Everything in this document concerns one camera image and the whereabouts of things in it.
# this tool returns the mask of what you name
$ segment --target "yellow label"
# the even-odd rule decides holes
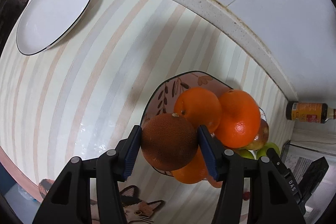
[[[322,104],[294,103],[292,107],[292,120],[321,123],[321,114]]]

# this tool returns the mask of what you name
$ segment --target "striped tablecloth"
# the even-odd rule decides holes
[[[139,124],[155,88],[189,70],[250,93],[279,147],[292,133],[287,100],[267,73],[172,0],[91,0],[61,42],[29,57],[17,50],[16,29],[0,58],[0,146],[35,184],[55,179],[73,155],[89,159],[114,148]],[[185,185],[160,175],[141,153],[120,187],[132,184],[144,200],[168,201],[154,217],[160,223],[209,223],[219,195],[206,181]]]

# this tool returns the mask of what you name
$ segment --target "cat illustration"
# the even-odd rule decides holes
[[[53,185],[54,180],[43,179],[39,183],[39,191],[42,198],[45,198],[49,189]],[[163,200],[157,200],[147,203],[139,198],[139,188],[135,185],[130,185],[120,191],[120,198],[124,207],[127,223],[132,221],[143,221],[153,223],[150,218],[154,213],[164,206]],[[92,224],[99,224],[98,203],[95,200],[90,200]]]

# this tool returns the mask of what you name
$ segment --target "bottle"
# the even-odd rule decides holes
[[[325,123],[330,119],[336,119],[336,109],[327,104],[299,103],[290,101],[286,107],[288,120],[298,119],[300,122]]]

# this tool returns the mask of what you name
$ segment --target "bottle neck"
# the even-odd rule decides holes
[[[333,120],[336,119],[336,109],[328,107],[328,111],[327,111],[327,120]]]

